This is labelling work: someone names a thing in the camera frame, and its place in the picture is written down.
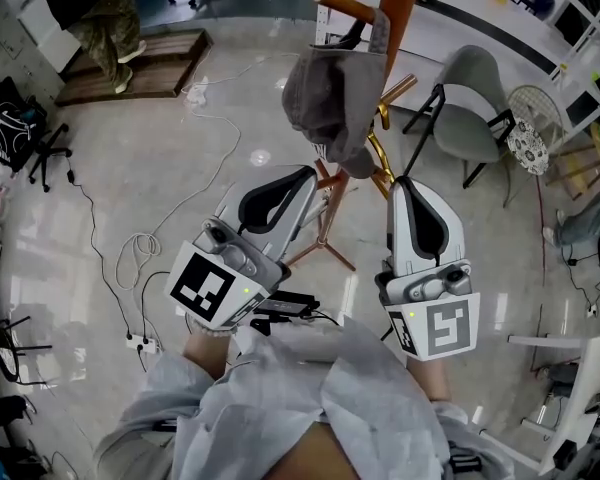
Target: white cable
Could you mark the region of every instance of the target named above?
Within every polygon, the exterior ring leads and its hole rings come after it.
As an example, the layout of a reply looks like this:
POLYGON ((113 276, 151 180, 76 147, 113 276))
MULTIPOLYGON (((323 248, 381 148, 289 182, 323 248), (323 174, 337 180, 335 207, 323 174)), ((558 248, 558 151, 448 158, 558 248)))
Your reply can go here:
MULTIPOLYGON (((274 57, 287 57, 287 56, 296 56, 297 57, 298 56, 297 53, 276 53, 276 54, 270 55, 268 57, 265 57, 264 59, 261 59, 257 62, 254 62, 253 64, 247 66, 245 69, 240 71, 235 76, 231 76, 229 78, 223 78, 221 80, 214 80, 211 82, 196 82, 195 77, 198 72, 198 69, 207 60, 207 58, 209 57, 209 54, 211 53, 211 50, 212 50, 212 48, 209 48, 209 50, 207 51, 204 58, 198 63, 198 65, 196 66, 196 69, 194 70, 193 75, 191 77, 191 83, 185 85, 182 88, 181 92, 187 94, 188 91, 196 85, 213 85, 213 84, 218 84, 220 82, 226 82, 228 80, 236 80, 237 78, 242 76, 244 73, 249 71, 251 68, 253 68, 259 64, 262 64, 263 62, 265 62, 269 59, 272 59, 274 57)), ((225 160, 227 158, 229 158, 229 156, 231 156, 231 154, 238 148, 238 144, 240 143, 240 139, 242 138, 242 132, 240 131, 240 129, 230 119, 228 119, 226 117, 212 116, 212 115, 208 115, 208 114, 198 114, 198 113, 194 112, 193 109, 189 109, 189 112, 191 113, 191 115, 193 115, 195 117, 203 117, 203 118, 208 118, 208 119, 216 119, 216 120, 225 121, 225 122, 229 123, 236 130, 238 136, 236 138, 236 141, 235 141, 233 147, 229 151, 227 151, 227 153, 220 160, 220 164, 218 165, 218 168, 214 172, 214 174, 211 177, 211 179, 209 180, 209 182, 204 186, 204 188, 197 190, 196 192, 185 197, 182 201, 180 201, 178 204, 176 204, 173 207, 173 209, 164 216, 164 218, 160 221, 160 223, 155 227, 155 229, 151 233, 134 233, 124 242, 124 244, 122 244, 122 247, 120 248, 120 253, 118 254, 118 259, 116 260, 115 270, 114 270, 116 284, 118 285, 118 288, 120 288, 121 290, 132 291, 135 288, 135 286, 138 284, 138 281, 140 280, 140 272, 142 270, 142 267, 144 267, 144 265, 146 265, 147 262, 153 256, 159 256, 162 251, 162 246, 160 244, 160 241, 155 236, 156 233, 158 232, 158 230, 160 229, 160 227, 162 227, 162 225, 167 221, 167 219, 169 217, 171 217, 184 203, 193 199, 198 194, 205 192, 211 186, 211 184, 218 177, 218 174, 220 173, 220 170, 222 169, 222 166, 224 165, 225 160), (123 286, 120 283, 120 280, 118 278, 118 271, 119 271, 119 267, 120 267, 120 260, 122 258, 122 254, 128 243, 131 243, 133 261, 134 261, 134 264, 136 267, 136 272, 134 274, 133 280, 131 281, 131 284, 129 286, 123 286)))

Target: gray chair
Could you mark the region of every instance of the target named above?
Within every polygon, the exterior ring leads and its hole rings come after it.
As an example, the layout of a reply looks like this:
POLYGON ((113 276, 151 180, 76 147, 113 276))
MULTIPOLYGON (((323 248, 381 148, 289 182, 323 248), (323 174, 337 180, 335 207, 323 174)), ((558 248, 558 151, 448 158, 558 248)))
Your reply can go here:
POLYGON ((498 63, 489 52, 473 45, 463 46, 447 61, 435 81, 431 96, 402 133, 406 134, 425 112, 431 112, 431 119, 407 165, 405 176, 433 133, 436 143, 446 153, 462 160, 478 162, 478 167, 462 183, 463 188, 471 185, 486 164, 500 160, 506 148, 507 136, 515 126, 513 113, 500 83, 498 63), (445 85, 461 85, 474 90, 493 107, 496 117, 487 122, 472 110, 445 103, 445 85), (432 108, 436 99, 438 103, 432 108), (496 139, 491 128, 498 124, 504 125, 504 130, 496 139))

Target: gold metal stand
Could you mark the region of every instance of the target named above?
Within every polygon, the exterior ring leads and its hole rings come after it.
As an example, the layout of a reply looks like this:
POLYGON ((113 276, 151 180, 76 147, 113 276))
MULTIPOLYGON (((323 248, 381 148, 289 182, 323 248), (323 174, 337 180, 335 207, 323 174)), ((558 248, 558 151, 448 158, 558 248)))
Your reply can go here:
MULTIPOLYGON (((344 14, 348 14, 349 16, 352 16, 358 20, 362 20, 365 23, 373 24, 375 19, 374 9, 356 0, 314 0, 314 2, 324 5, 330 9, 340 11, 344 14)), ((411 14, 411 9, 413 8, 414 3, 415 0, 381 0, 380 8, 389 17, 391 22, 389 51, 387 52, 386 76, 389 75, 391 67, 393 66, 393 62, 398 52, 398 47, 400 45, 400 41, 402 40, 402 35, 404 33, 407 21, 409 20, 409 15, 411 14)), ((382 127, 385 130, 389 129, 389 105, 407 89, 413 87, 416 82, 417 79, 415 76, 407 75, 403 80, 389 89, 382 96, 380 103, 378 104, 377 112, 380 114, 382 127)), ((394 176, 393 172, 391 171, 391 167, 389 166, 389 161, 385 151, 373 130, 373 123, 371 123, 367 138, 378 154, 378 158, 380 159, 380 163, 382 165, 382 169, 377 168, 376 172, 371 176, 371 178, 376 184, 376 187, 378 187, 378 190, 380 190, 382 195, 386 198, 389 194, 386 182, 389 181, 390 183, 393 183, 394 176)), ((287 266, 293 265, 316 249, 326 249, 345 267, 352 272, 355 272, 356 268, 353 266, 353 264, 336 249, 334 249, 328 242, 329 231, 333 225, 333 220, 335 219, 338 208, 340 207, 340 203, 344 198, 350 176, 341 168, 338 168, 338 171, 335 175, 330 176, 324 164, 320 160, 316 161, 316 168, 322 176, 322 179, 318 182, 318 189, 329 188, 332 191, 331 196, 329 197, 329 203, 327 204, 327 209, 325 210, 324 221, 321 217, 319 217, 319 232, 316 241, 304 251, 291 258, 287 262, 287 266)))

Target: sneaker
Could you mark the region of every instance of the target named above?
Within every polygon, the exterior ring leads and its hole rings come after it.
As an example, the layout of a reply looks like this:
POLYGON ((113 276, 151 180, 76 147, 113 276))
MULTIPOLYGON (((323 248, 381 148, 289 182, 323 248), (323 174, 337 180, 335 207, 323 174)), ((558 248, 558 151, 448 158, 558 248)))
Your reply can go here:
POLYGON ((126 64, 131 59, 135 59, 138 55, 142 55, 142 53, 147 49, 147 42, 140 41, 138 43, 138 49, 135 52, 131 52, 129 55, 125 55, 124 57, 120 57, 118 59, 118 64, 126 64))
POLYGON ((127 90, 127 87, 129 86, 129 81, 133 77, 133 71, 131 71, 131 68, 128 68, 128 69, 129 69, 129 73, 125 77, 124 82, 122 82, 120 85, 116 86, 116 88, 114 89, 116 94, 123 93, 124 91, 127 90))
POLYGON ((550 243, 551 245, 556 247, 556 234, 553 231, 553 228, 549 228, 549 227, 542 228, 542 236, 548 243, 550 243))

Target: gray cap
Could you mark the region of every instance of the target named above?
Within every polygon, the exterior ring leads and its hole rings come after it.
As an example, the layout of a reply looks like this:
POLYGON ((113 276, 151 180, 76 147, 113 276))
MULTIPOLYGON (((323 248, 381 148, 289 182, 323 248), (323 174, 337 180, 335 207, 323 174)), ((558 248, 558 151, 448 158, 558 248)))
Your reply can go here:
POLYGON ((308 46, 291 70, 282 106, 292 127, 327 161, 363 179, 375 169, 365 142, 384 88, 388 18, 375 10, 367 52, 346 49, 350 41, 308 46))

